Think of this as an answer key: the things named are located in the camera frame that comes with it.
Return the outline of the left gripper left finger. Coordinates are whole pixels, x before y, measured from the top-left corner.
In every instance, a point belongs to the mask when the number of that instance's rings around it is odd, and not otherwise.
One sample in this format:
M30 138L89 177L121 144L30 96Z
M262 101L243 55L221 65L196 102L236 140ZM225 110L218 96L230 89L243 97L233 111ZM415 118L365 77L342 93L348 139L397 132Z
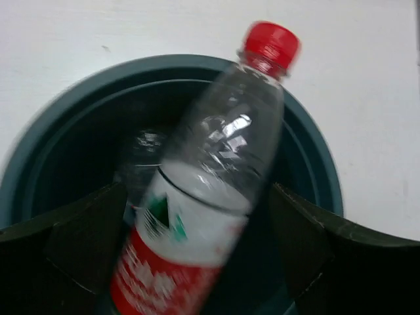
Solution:
M121 239L127 192L113 183L1 231L2 314L94 314Z

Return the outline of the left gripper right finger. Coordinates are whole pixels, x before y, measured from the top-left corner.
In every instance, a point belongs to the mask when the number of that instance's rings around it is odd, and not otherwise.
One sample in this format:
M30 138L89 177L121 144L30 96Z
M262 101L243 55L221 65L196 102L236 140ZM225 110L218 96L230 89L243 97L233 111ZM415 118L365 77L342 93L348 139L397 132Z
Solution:
M299 314L418 314L419 242L391 236L273 185L285 282Z

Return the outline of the clear unlabeled plastic bottle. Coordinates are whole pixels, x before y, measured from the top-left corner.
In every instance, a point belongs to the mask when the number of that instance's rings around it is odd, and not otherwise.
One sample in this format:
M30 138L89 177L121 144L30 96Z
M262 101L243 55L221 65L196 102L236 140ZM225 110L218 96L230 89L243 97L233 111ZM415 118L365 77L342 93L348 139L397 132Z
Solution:
M169 133L166 127L139 129L122 142L114 180L125 185L131 203L141 201L161 161Z

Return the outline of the red label water bottle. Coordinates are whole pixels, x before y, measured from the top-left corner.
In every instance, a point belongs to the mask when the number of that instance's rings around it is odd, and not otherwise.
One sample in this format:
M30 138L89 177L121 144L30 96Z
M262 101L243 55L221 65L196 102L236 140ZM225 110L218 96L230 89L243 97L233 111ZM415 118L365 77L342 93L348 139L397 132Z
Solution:
M171 137L110 283L116 314L198 314L254 210L298 37L260 21Z

